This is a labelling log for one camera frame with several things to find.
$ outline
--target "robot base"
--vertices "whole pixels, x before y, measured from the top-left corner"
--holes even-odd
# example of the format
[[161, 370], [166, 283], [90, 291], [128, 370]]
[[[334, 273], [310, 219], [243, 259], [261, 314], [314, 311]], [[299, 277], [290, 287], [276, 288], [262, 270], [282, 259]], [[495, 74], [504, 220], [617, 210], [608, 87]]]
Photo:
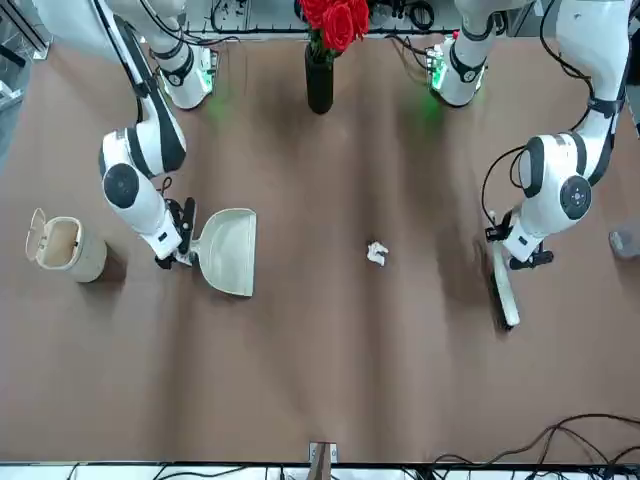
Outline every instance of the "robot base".
[[187, 74], [184, 83], [176, 87], [162, 75], [164, 91], [171, 97], [174, 105], [182, 110], [191, 110], [202, 103], [213, 92], [218, 68], [218, 54], [206, 47], [192, 46], [194, 68]]
[[482, 85], [485, 68], [471, 83], [460, 80], [458, 72], [450, 65], [449, 51], [452, 39], [427, 49], [427, 83], [434, 97], [448, 107], [462, 108], [468, 105]]

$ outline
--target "metal bracket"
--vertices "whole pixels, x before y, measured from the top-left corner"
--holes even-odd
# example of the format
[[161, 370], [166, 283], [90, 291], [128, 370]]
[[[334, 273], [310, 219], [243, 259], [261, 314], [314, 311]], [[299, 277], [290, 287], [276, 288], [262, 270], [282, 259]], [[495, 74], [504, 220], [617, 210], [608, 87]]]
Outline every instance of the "metal bracket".
[[321, 445], [327, 445], [329, 447], [329, 454], [331, 457], [331, 463], [338, 463], [338, 446], [335, 443], [321, 443], [321, 442], [310, 442], [309, 443], [309, 463], [313, 463], [313, 460], [316, 458], [316, 454], [318, 452], [318, 448]]
[[35, 49], [33, 54], [34, 60], [44, 60], [49, 53], [49, 45], [53, 36], [49, 34], [49, 38], [44, 38], [28, 19], [25, 12], [19, 7], [14, 0], [0, 0], [0, 13], [11, 20], [24, 38]]
[[189, 245], [193, 239], [193, 227], [196, 223], [196, 202], [193, 198], [188, 197], [184, 203], [184, 208], [180, 204], [170, 198], [165, 200], [167, 208], [171, 212], [173, 222], [178, 229], [178, 233], [182, 237], [182, 243], [178, 249], [164, 260], [155, 258], [156, 264], [163, 270], [171, 270], [173, 262], [183, 263], [188, 266], [193, 265], [192, 253], [189, 251]]
[[0, 112], [22, 101], [24, 92], [21, 89], [11, 90], [0, 80]]

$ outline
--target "black cable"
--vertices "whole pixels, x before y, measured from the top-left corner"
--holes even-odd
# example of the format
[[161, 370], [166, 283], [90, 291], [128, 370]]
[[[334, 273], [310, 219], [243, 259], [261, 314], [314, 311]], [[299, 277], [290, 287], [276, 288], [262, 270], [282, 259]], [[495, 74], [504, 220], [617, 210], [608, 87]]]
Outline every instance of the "black cable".
[[[570, 423], [570, 422], [575, 422], [576, 420], [596, 419], [596, 418], [598, 418], [598, 419], [607, 419], [607, 420], [615, 420], [615, 421], [621, 422], [621, 423], [629, 425], [629, 426], [640, 427], [640, 419], [634, 418], [634, 417], [626, 417], [626, 416], [622, 416], [622, 415], [615, 415], [615, 414], [609, 414], [609, 413], [585, 413], [585, 414], [580, 414], [580, 415], [573, 415], [573, 416], [567, 417], [567, 418], [559, 421], [558, 423], [556, 423], [554, 425], [550, 425], [550, 426], [546, 427], [544, 430], [542, 430], [542, 432], [540, 432], [533, 439], [532, 442], [526, 444], [524, 447], [506, 450], [506, 451], [496, 455], [494, 458], [492, 458], [491, 460], [489, 460], [487, 462], [474, 463], [474, 462], [471, 462], [470, 460], [467, 460], [466, 458], [461, 457], [459, 455], [453, 455], [453, 454], [448, 454], [447, 453], [447, 454], [443, 454], [443, 455], [440, 455], [439, 457], [437, 457], [433, 461], [433, 463], [438, 463], [439, 461], [442, 461], [444, 459], [450, 458], [450, 459], [454, 459], [454, 460], [457, 460], [457, 461], [461, 461], [462, 464], [467, 466], [468, 468], [474, 468], [474, 469], [475, 468], [477, 468], [477, 469], [486, 468], [486, 467], [489, 467], [489, 466], [493, 465], [494, 463], [500, 461], [504, 457], [507, 457], [507, 456], [510, 456], [510, 455], [517, 455], [517, 454], [526, 452], [528, 450], [531, 450], [543, 438], [545, 438], [545, 436], [547, 434], [549, 434], [550, 437], [551, 437], [556, 431], [570, 431], [571, 434], [575, 434], [575, 436], [577, 438], [580, 438], [581, 440], [584, 440], [587, 445], [589, 445], [591, 448], [594, 449], [594, 451], [596, 451], [599, 455], [601, 455], [603, 458], [606, 459], [606, 456], [604, 456], [604, 454], [599, 449], [597, 449], [595, 446], [593, 446], [593, 444], [591, 444], [591, 442], [586, 441], [586, 439], [584, 439], [584, 437], [582, 437], [581, 435], [578, 435], [577, 433], [573, 432], [573, 430], [570, 430], [567, 427], [564, 427], [565, 424]], [[633, 451], [636, 451], [636, 450], [640, 450], [640, 445], [629, 447], [629, 448], [623, 450], [613, 460], [608, 462], [608, 466], [611, 467], [611, 466], [615, 465], [622, 457], [624, 457], [625, 455], [628, 455], [629, 453], [631, 453]], [[546, 453], [547, 452], [548, 452], [548, 449], [545, 449], [543, 451], [543, 454], [540, 456], [540, 459], [542, 459], [542, 461], [544, 461], [544, 459], [546, 458]]]
[[440, 475], [435, 470], [429, 470], [429, 473], [431, 473], [431, 475], [435, 475], [436, 477], [438, 477], [439, 480], [445, 480], [447, 478], [447, 474], [449, 472], [447, 472], [444, 476]]
[[164, 197], [164, 192], [169, 190], [171, 188], [171, 185], [173, 185], [173, 179], [171, 178], [170, 175], [167, 175], [162, 180], [162, 186], [160, 188], [156, 188], [156, 191]]
[[633, 447], [625, 448], [622, 452], [616, 455], [613, 460], [611, 460], [610, 465], [617, 464], [623, 457], [630, 454], [631, 452], [635, 452], [636, 450], [640, 451], [640, 445], [634, 445]]
[[109, 41], [111, 42], [113, 49], [116, 51], [116, 55], [118, 57], [118, 60], [120, 61], [120, 64], [122, 65], [122, 68], [124, 68], [124, 72], [127, 74], [127, 78], [129, 79], [131, 86], [135, 88], [136, 81], [133, 78], [133, 73], [131, 73], [131, 69], [129, 68], [129, 65], [127, 65], [127, 63], [124, 61], [124, 58], [122, 57], [122, 53], [120, 53], [120, 49], [118, 48], [118, 44], [113, 38], [113, 31], [111, 30], [111, 26], [107, 21], [107, 17], [104, 14], [104, 10], [102, 10], [102, 7], [100, 6], [100, 3], [98, 2], [98, 0], [93, 0], [93, 4], [96, 7], [96, 11], [98, 12], [98, 16], [100, 17], [102, 26], [107, 32], [107, 37], [109, 37]]
[[405, 37], [404, 40], [402, 40], [400, 37], [398, 37], [397, 35], [387, 35], [385, 38], [389, 38], [393, 41], [396, 41], [398, 43], [400, 43], [400, 45], [402, 45], [403, 49], [408, 49], [411, 54], [413, 55], [414, 60], [416, 61], [416, 63], [420, 66], [420, 68], [427, 70], [427, 64], [424, 63], [422, 60], [420, 60], [420, 57], [418, 57], [418, 55], [424, 55], [426, 57], [427, 52], [425, 52], [424, 50], [420, 50], [419, 48], [415, 48], [412, 44], [411, 44], [411, 40], [409, 40], [409, 37]]
[[414, 477], [413, 475], [411, 475], [407, 469], [403, 468], [402, 471], [406, 473], [413, 480], [418, 480], [418, 477]]
[[390, 33], [389, 35], [386, 35], [384, 38], [390, 38], [392, 40], [395, 40], [396, 42], [400, 42], [402, 45], [404, 45], [405, 48], [411, 50], [413, 53], [415, 53], [416, 55], [422, 55], [424, 57], [427, 56], [427, 52], [424, 49], [420, 49], [420, 48], [416, 48], [411, 44], [411, 41], [405, 41], [402, 38], [400, 38], [400, 36], [398, 36], [398, 34], [396, 33]]
[[220, 6], [221, 3], [222, 3], [222, 0], [218, 0], [218, 2], [216, 3], [216, 6], [211, 9], [211, 16], [209, 17], [209, 21], [211, 22], [211, 28], [213, 28], [215, 32], [220, 31], [220, 29], [218, 28], [218, 25], [216, 24], [216, 11], [218, 11], [218, 7]]
[[144, 117], [143, 113], [142, 113], [142, 100], [140, 100], [140, 97], [136, 95], [136, 107], [138, 109], [138, 113], [136, 116], [136, 123], [140, 123]]
[[[426, 12], [429, 19], [426, 22], [423, 22], [418, 19], [418, 12], [424, 11]], [[436, 14], [433, 11], [433, 7], [426, 0], [417, 0], [412, 3], [409, 7], [409, 20], [414, 27], [416, 27], [421, 32], [429, 32], [431, 27], [433, 27], [433, 23], [435, 22]]]
[[226, 472], [213, 473], [213, 474], [199, 473], [199, 472], [176, 472], [176, 473], [170, 473], [169, 475], [165, 475], [164, 477], [160, 477], [157, 480], [168, 480], [169, 478], [183, 477], [185, 475], [191, 475], [193, 477], [198, 477], [198, 478], [217, 478], [217, 477], [222, 477], [223, 475], [228, 475], [230, 473], [239, 472], [240, 470], [245, 470], [246, 468], [247, 467], [238, 467], [231, 470], [227, 470]]
[[[173, 31], [171, 31], [171, 29], [168, 27], [168, 25], [166, 23], [164, 23], [162, 21], [162, 19], [155, 12], [151, 11], [151, 9], [149, 8], [149, 6], [146, 3], [146, 0], [140, 0], [140, 5], [142, 5], [144, 10], [147, 12], [147, 15], [149, 15], [151, 20], [153, 20], [153, 23], [155, 23], [160, 30], [162, 30], [164, 33], [169, 35], [171, 38], [173, 38], [175, 40], [178, 40], [179, 42], [184, 42], [187, 45], [193, 45], [193, 46], [196, 46], [196, 47], [211, 47], [213, 45], [218, 45], [219, 43], [226, 42], [227, 40], [238, 40], [238, 41], [240, 40], [235, 35], [230, 35], [228, 37], [219, 38], [217, 40], [207, 40], [205, 38], [201, 38], [197, 42], [193, 42], [191, 40], [187, 40], [184, 37], [177, 36]], [[192, 37], [192, 38], [197, 38], [197, 37], [195, 37], [194, 35], [191, 35], [191, 34], [189, 34], [189, 36]]]
[[416, 61], [416, 63], [424, 70], [427, 69], [427, 64], [423, 63], [422, 60], [420, 60], [420, 57], [418, 57], [418, 54], [416, 53], [416, 50], [418, 50], [417, 48], [413, 48], [413, 45], [411, 45], [411, 40], [409, 40], [409, 36], [407, 35], [405, 37], [405, 41], [407, 42], [407, 44], [409, 45], [409, 47], [411, 48], [411, 54], [413, 55], [413, 59]]
[[502, 12], [497, 12], [494, 15], [500, 19], [500, 22], [502, 24], [500, 28], [496, 27], [496, 37], [497, 37], [507, 31], [507, 23], [508, 23], [507, 12], [503, 10]]
[[156, 476], [153, 477], [153, 480], [158, 480], [158, 478], [160, 478], [160, 475], [162, 475], [162, 472], [164, 472], [168, 466], [169, 466], [168, 463], [164, 464], [162, 468], [158, 471], [158, 473], [156, 473]]
[[496, 165], [498, 165], [498, 163], [500, 163], [500, 161], [502, 159], [508, 157], [512, 153], [515, 153], [515, 152], [517, 152], [519, 150], [523, 150], [523, 149], [524, 149], [524, 145], [520, 145], [518, 147], [512, 148], [511, 150], [509, 150], [507, 152], [504, 152], [502, 155], [500, 155], [498, 158], [496, 158], [493, 161], [493, 163], [489, 166], [489, 168], [487, 169], [487, 173], [485, 174], [484, 180], [482, 181], [482, 190], [480, 192], [480, 204], [482, 206], [482, 211], [484, 212], [484, 216], [487, 217], [487, 220], [489, 220], [489, 223], [494, 227], [496, 226], [496, 222], [489, 215], [489, 212], [487, 211], [487, 206], [486, 206], [486, 203], [485, 203], [485, 193], [486, 193], [486, 189], [487, 189], [487, 182], [489, 181], [489, 176], [491, 176], [491, 172], [496, 167]]
[[509, 167], [509, 180], [511, 181], [511, 185], [513, 185], [516, 188], [522, 188], [522, 185], [517, 183], [513, 179], [513, 169], [515, 168], [516, 163], [518, 163], [518, 160], [520, 160], [520, 157], [522, 156], [523, 152], [524, 152], [524, 149], [520, 153], [518, 153], [518, 155], [513, 157], [513, 161], [511, 162], [511, 166]]
[[[585, 75], [576, 67], [574, 67], [570, 63], [563, 60], [559, 54], [551, 50], [551, 48], [549, 47], [549, 44], [544, 38], [544, 24], [547, 20], [547, 17], [549, 17], [549, 12], [551, 11], [551, 7], [553, 7], [553, 4], [555, 2], [556, 0], [550, 0], [549, 5], [547, 5], [547, 8], [544, 11], [544, 15], [542, 15], [542, 20], [540, 21], [540, 31], [538, 32], [538, 36], [540, 37], [540, 43], [542, 44], [542, 48], [545, 49], [545, 51], [551, 56], [551, 58], [553, 58], [556, 62], [560, 64], [564, 73], [569, 75], [571, 78], [576, 78], [586, 83], [587, 88], [589, 89], [589, 98], [593, 98], [595, 96], [595, 92], [593, 90], [593, 85], [591, 84], [591, 77]], [[573, 131], [576, 128], [578, 128], [580, 124], [584, 121], [584, 119], [587, 117], [587, 115], [589, 114], [589, 110], [590, 108], [587, 106], [587, 109], [580, 117], [580, 120], [578, 120], [578, 122], [576, 122], [576, 124], [573, 127], [571, 127], [569, 130]]]
[[73, 468], [71, 469], [71, 471], [69, 472], [69, 475], [67, 475], [67, 480], [71, 480], [71, 478], [73, 478], [73, 474], [75, 473], [75, 471], [78, 469], [78, 467], [80, 466], [80, 462], [76, 463]]

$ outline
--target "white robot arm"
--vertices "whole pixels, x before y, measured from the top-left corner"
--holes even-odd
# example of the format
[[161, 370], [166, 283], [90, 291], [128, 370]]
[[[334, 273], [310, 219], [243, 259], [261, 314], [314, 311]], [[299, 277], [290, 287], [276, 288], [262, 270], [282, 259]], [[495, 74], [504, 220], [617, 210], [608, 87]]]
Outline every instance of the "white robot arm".
[[[134, 126], [104, 137], [99, 154], [102, 188], [113, 210], [154, 250], [158, 264], [169, 268], [176, 253], [187, 252], [195, 202], [188, 198], [184, 209], [173, 200], [165, 202], [149, 181], [181, 167], [186, 142], [136, 34], [149, 43], [173, 103], [185, 109], [196, 107], [211, 92], [203, 72], [207, 64], [203, 59], [210, 51], [184, 41], [176, 17], [186, 0], [34, 3], [47, 28], [63, 41], [122, 64], [138, 101], [139, 118]], [[151, 15], [171, 33], [163, 31]]]
[[182, 237], [172, 212], [149, 178], [180, 168], [186, 142], [132, 28], [102, 0], [93, 1], [148, 117], [104, 137], [99, 156], [102, 188], [113, 210], [163, 260], [178, 248]]
[[526, 198], [513, 210], [503, 245], [521, 263], [535, 264], [535, 249], [545, 237], [586, 215], [591, 188], [609, 165], [624, 102], [630, 8], [631, 0], [560, 4], [556, 31], [563, 58], [590, 74], [594, 94], [575, 132], [533, 137], [520, 157]]
[[[431, 56], [430, 85], [447, 104], [469, 103], [479, 88], [494, 39], [492, 15], [530, 0], [456, 0], [463, 16], [457, 40]], [[548, 235], [577, 223], [589, 210], [591, 188], [602, 178], [613, 149], [624, 99], [629, 56], [631, 0], [562, 0], [556, 37], [562, 58], [591, 77], [588, 114], [575, 132], [533, 137], [520, 155], [518, 171], [525, 199], [500, 225], [487, 229], [513, 255], [512, 268], [548, 263]]]

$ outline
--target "wire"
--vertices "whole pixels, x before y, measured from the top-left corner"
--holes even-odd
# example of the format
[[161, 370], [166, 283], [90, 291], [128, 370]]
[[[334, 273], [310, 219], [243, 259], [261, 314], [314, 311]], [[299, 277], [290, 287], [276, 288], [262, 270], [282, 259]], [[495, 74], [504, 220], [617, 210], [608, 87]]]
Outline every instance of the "wire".
[[[564, 73], [566, 73], [571, 78], [576, 78], [576, 79], [579, 79], [579, 80], [582, 80], [582, 81], [585, 82], [585, 84], [587, 85], [587, 88], [589, 89], [589, 97], [593, 98], [595, 96], [595, 92], [593, 90], [593, 85], [591, 84], [591, 77], [585, 75], [580, 70], [578, 70], [576, 67], [574, 67], [570, 63], [568, 63], [565, 60], [563, 60], [562, 57], [559, 54], [557, 54], [553, 50], [551, 50], [551, 48], [549, 47], [549, 44], [547, 43], [547, 41], [544, 38], [544, 24], [545, 24], [547, 18], [549, 17], [549, 12], [551, 11], [551, 7], [553, 7], [553, 4], [555, 2], [556, 2], [556, 0], [551, 0], [549, 2], [549, 5], [547, 5], [547, 8], [544, 11], [544, 15], [542, 15], [542, 20], [540, 21], [540, 31], [538, 32], [538, 36], [540, 37], [540, 43], [542, 44], [542, 48], [545, 49], [545, 51], [551, 56], [551, 58], [553, 58], [556, 62], [558, 62], [560, 64], [560, 66], [562, 67], [562, 70], [564, 71]], [[584, 119], [587, 117], [587, 115], [589, 114], [589, 111], [590, 111], [590, 107], [587, 106], [587, 109], [582, 114], [580, 119], [569, 130], [570, 131], [574, 131], [576, 128], [578, 128], [580, 126], [580, 124], [584, 121]]]
[[158, 471], [158, 473], [156, 473], [156, 476], [155, 476], [155, 477], [153, 477], [153, 480], [158, 480], [158, 478], [160, 478], [160, 475], [162, 475], [162, 472], [164, 472], [164, 471], [167, 469], [167, 467], [168, 467], [168, 466], [169, 466], [169, 464], [168, 464], [168, 463], [165, 463], [165, 464], [162, 466], [162, 468]]
[[174, 477], [183, 477], [185, 475], [191, 475], [193, 477], [198, 477], [198, 478], [217, 478], [217, 477], [222, 477], [223, 475], [228, 475], [230, 473], [235, 473], [235, 472], [239, 472], [240, 470], [245, 470], [247, 467], [238, 467], [238, 468], [233, 468], [231, 470], [227, 470], [226, 472], [220, 472], [220, 473], [199, 473], [199, 472], [176, 472], [176, 473], [171, 473], [169, 475], [165, 475], [164, 477], [159, 477], [156, 480], [168, 480], [169, 478], [174, 478]]
[[511, 181], [511, 185], [513, 185], [516, 188], [522, 188], [522, 185], [513, 179], [513, 169], [515, 168], [516, 163], [518, 163], [518, 160], [520, 160], [520, 157], [522, 156], [523, 153], [524, 153], [524, 149], [520, 151], [518, 155], [513, 157], [513, 161], [511, 162], [511, 166], [509, 167], [509, 180]]
[[100, 17], [102, 26], [107, 32], [107, 36], [109, 37], [111, 45], [113, 46], [113, 49], [116, 51], [118, 60], [120, 61], [122, 68], [124, 68], [124, 72], [127, 74], [127, 78], [129, 79], [131, 86], [135, 89], [136, 81], [133, 78], [133, 73], [131, 73], [131, 69], [129, 68], [129, 65], [127, 65], [127, 63], [124, 61], [124, 58], [122, 57], [122, 53], [118, 48], [118, 44], [113, 38], [113, 32], [111, 31], [111, 26], [109, 25], [109, 22], [107, 21], [107, 17], [104, 14], [104, 10], [102, 10], [102, 7], [100, 6], [100, 3], [98, 2], [98, 0], [93, 0], [93, 4], [96, 7], [96, 11], [98, 12], [98, 16]]
[[396, 42], [400, 42], [402, 45], [404, 45], [405, 48], [411, 50], [416, 55], [422, 55], [423, 57], [427, 56], [427, 52], [425, 50], [423, 50], [421, 48], [416, 48], [411, 44], [411, 41], [409, 40], [409, 37], [407, 37], [407, 40], [405, 41], [402, 38], [400, 38], [398, 36], [398, 34], [390, 33], [389, 35], [386, 35], [384, 38], [391, 38], [391, 39], [395, 40]]
[[523, 150], [523, 149], [524, 149], [524, 145], [519, 145], [519, 146], [517, 146], [515, 148], [512, 148], [511, 150], [508, 150], [508, 151], [504, 152], [502, 155], [500, 155], [498, 158], [496, 158], [493, 161], [493, 163], [489, 166], [489, 168], [487, 169], [487, 173], [485, 174], [484, 180], [482, 181], [482, 190], [480, 192], [480, 203], [481, 203], [481, 206], [482, 206], [482, 211], [484, 212], [484, 216], [487, 217], [487, 220], [489, 220], [489, 223], [494, 227], [496, 226], [496, 222], [489, 215], [489, 212], [487, 211], [487, 206], [486, 206], [486, 203], [485, 203], [485, 194], [486, 194], [486, 189], [487, 189], [487, 182], [489, 181], [489, 177], [491, 176], [491, 172], [496, 167], [496, 165], [498, 165], [498, 163], [500, 163], [500, 161], [502, 159], [508, 157], [512, 153], [518, 152], [518, 151]]
[[[573, 415], [571, 417], [567, 417], [561, 421], [559, 421], [558, 423], [554, 424], [554, 425], [550, 425], [548, 427], [546, 427], [544, 430], [542, 430], [542, 432], [540, 432], [534, 439], [533, 441], [531, 441], [530, 443], [528, 443], [527, 445], [525, 445], [524, 447], [520, 447], [520, 448], [516, 448], [516, 449], [511, 449], [511, 450], [506, 450], [498, 455], [496, 455], [494, 458], [492, 458], [491, 460], [487, 461], [487, 462], [482, 462], [482, 463], [474, 463], [471, 462], [470, 460], [467, 460], [464, 457], [461, 457], [459, 455], [454, 455], [454, 454], [443, 454], [440, 455], [439, 457], [437, 457], [433, 463], [436, 464], [442, 460], [445, 459], [454, 459], [458, 462], [462, 462], [462, 464], [464, 464], [466, 467], [468, 468], [474, 468], [474, 469], [482, 469], [482, 468], [486, 468], [489, 467], [491, 465], [493, 465], [494, 463], [500, 461], [501, 459], [503, 459], [504, 457], [507, 456], [511, 456], [511, 455], [516, 455], [519, 453], [523, 453], [526, 452], [528, 450], [531, 450], [533, 447], [535, 447], [542, 439], [545, 438], [545, 436], [547, 436], [547, 434], [549, 435], [549, 437], [546, 439], [545, 442], [545, 446], [543, 447], [543, 451], [538, 459], [538, 463], [537, 466], [540, 466], [544, 460], [547, 457], [547, 454], [549, 452], [549, 446], [551, 443], [551, 439], [553, 438], [553, 435], [556, 434], [556, 432], [558, 431], [562, 431], [565, 432], [569, 435], [574, 436], [575, 438], [579, 439], [580, 441], [584, 442], [587, 446], [589, 446], [590, 448], [592, 448], [596, 453], [598, 453], [598, 455], [600, 455], [603, 460], [605, 460], [607, 467], [609, 467], [609, 469], [613, 466], [617, 466], [617, 462], [623, 458], [625, 455], [628, 455], [629, 453], [633, 452], [633, 451], [640, 451], [640, 445], [636, 445], [633, 447], [629, 447], [625, 450], [623, 450], [622, 452], [620, 452], [616, 457], [614, 457], [613, 460], [611, 461], [607, 461], [607, 457], [602, 453], [601, 450], [599, 450], [597, 447], [595, 447], [591, 442], [589, 442], [588, 440], [586, 440], [583, 436], [579, 435], [578, 433], [574, 432], [573, 430], [565, 427], [564, 425], [570, 422], [575, 422], [577, 420], [582, 420], [582, 419], [608, 419], [608, 420], [615, 420], [618, 422], [621, 422], [623, 424], [629, 425], [629, 426], [634, 426], [634, 427], [640, 427], [640, 419], [638, 418], [634, 418], [634, 417], [626, 417], [626, 416], [622, 416], [622, 415], [614, 415], [614, 414], [608, 414], [608, 413], [585, 413], [585, 414], [580, 414], [580, 415]], [[527, 480], [535, 478], [536, 476], [544, 476], [547, 474], [551, 474], [551, 473], [556, 473], [558, 476], [561, 475], [561, 472], [547, 472], [545, 474], [539, 475], [537, 471], [532, 472], [532, 474], [527, 477]], [[602, 476], [602, 478], [605, 479], [609, 479], [611, 476], [607, 476], [604, 475]]]
[[[426, 15], [428, 17], [428, 20], [426, 22], [418, 20], [418, 11], [426, 12]], [[409, 7], [409, 20], [411, 20], [411, 23], [414, 27], [416, 27], [423, 33], [428, 33], [431, 27], [433, 27], [435, 18], [436, 15], [433, 11], [433, 7], [426, 0], [417, 0]]]
[[[191, 40], [187, 40], [184, 37], [179, 37], [174, 33], [174, 31], [172, 31], [169, 28], [169, 26], [166, 23], [164, 23], [162, 21], [162, 19], [158, 16], [158, 14], [156, 14], [155, 12], [153, 12], [151, 10], [151, 8], [147, 5], [147, 0], [139, 0], [139, 1], [140, 1], [140, 5], [142, 5], [144, 10], [147, 12], [147, 15], [149, 15], [149, 18], [151, 18], [151, 20], [153, 20], [153, 23], [155, 23], [158, 26], [158, 28], [160, 28], [160, 30], [162, 30], [164, 33], [169, 35], [171, 38], [173, 38], [175, 40], [178, 40], [179, 42], [184, 42], [187, 45], [193, 45], [193, 46], [196, 46], [196, 47], [211, 47], [213, 45], [218, 45], [219, 43], [223, 43], [223, 42], [226, 42], [228, 40], [238, 40], [238, 41], [240, 41], [240, 39], [235, 35], [230, 35], [228, 37], [219, 38], [217, 40], [207, 40], [205, 38], [200, 38], [197, 42], [194, 42], [194, 41], [191, 41]], [[191, 35], [191, 34], [188, 34], [188, 35], [191, 38], [198, 38], [195, 35]]]
[[404, 49], [408, 49], [411, 54], [413, 55], [414, 60], [416, 61], [416, 63], [418, 64], [418, 66], [423, 69], [423, 70], [427, 70], [427, 65], [420, 59], [420, 57], [418, 55], [422, 55], [424, 57], [427, 56], [427, 52], [424, 50], [421, 50], [419, 48], [416, 48], [412, 45], [411, 40], [409, 40], [409, 36], [406, 36], [404, 40], [402, 40], [399, 36], [397, 35], [387, 35], [385, 38], [389, 38], [395, 42], [400, 43], [400, 45], [402, 45], [402, 53], [401, 56], [404, 59]]
[[400, 41], [399, 42], [402, 50], [400, 50], [398, 48], [398, 45], [396, 45], [395, 43], [392, 43], [393, 45], [393, 49], [396, 51], [396, 53], [398, 54], [398, 57], [400, 58], [400, 61], [402, 62], [402, 65], [404, 67], [404, 71], [406, 72], [407, 76], [411, 79], [412, 82], [422, 86], [422, 87], [426, 87], [427, 86], [427, 81], [426, 80], [421, 80], [419, 78], [416, 78], [415, 75], [417, 75], [417, 72], [413, 72], [412, 71], [412, 67], [411, 65], [409, 65], [409, 63], [407, 62], [407, 59], [404, 55], [404, 49], [405, 49], [405, 45], [404, 42]]
[[501, 12], [496, 12], [494, 15], [496, 18], [499, 18], [501, 22], [500, 27], [496, 27], [496, 37], [498, 37], [507, 31], [507, 12], [503, 10]]
[[610, 465], [615, 465], [622, 459], [622, 457], [625, 457], [631, 452], [635, 452], [636, 450], [640, 450], [640, 445], [634, 445], [633, 447], [625, 448], [622, 452], [616, 455], [613, 460], [611, 460]]
[[414, 477], [413, 475], [411, 475], [406, 468], [403, 468], [402, 471], [406, 473], [407, 476], [409, 476], [409, 478], [412, 478], [413, 480], [418, 480], [418, 477]]
[[156, 192], [158, 192], [160, 195], [164, 197], [164, 192], [169, 190], [171, 188], [171, 185], [173, 185], [173, 179], [171, 178], [170, 175], [167, 175], [162, 180], [162, 186], [160, 188], [156, 188]]
[[69, 472], [69, 475], [67, 475], [67, 480], [71, 480], [71, 478], [73, 478], [73, 474], [75, 473], [75, 471], [78, 469], [78, 467], [80, 466], [80, 462], [76, 463], [73, 468], [71, 469], [71, 471]]
[[424, 70], [427, 69], [427, 65], [425, 63], [422, 62], [422, 60], [420, 60], [420, 57], [418, 57], [418, 53], [420, 50], [418, 50], [417, 48], [413, 48], [413, 45], [411, 45], [411, 40], [409, 40], [409, 36], [407, 35], [405, 37], [405, 41], [407, 42], [407, 44], [409, 45], [409, 48], [411, 50], [411, 53], [413, 55], [414, 60], [416, 61], [416, 63], [420, 66], [420, 68], [423, 68]]
[[222, 0], [218, 0], [216, 6], [211, 9], [211, 16], [209, 17], [209, 21], [211, 22], [211, 27], [213, 28], [214, 32], [220, 31], [218, 25], [216, 25], [216, 11], [218, 10], [220, 3], [222, 3]]

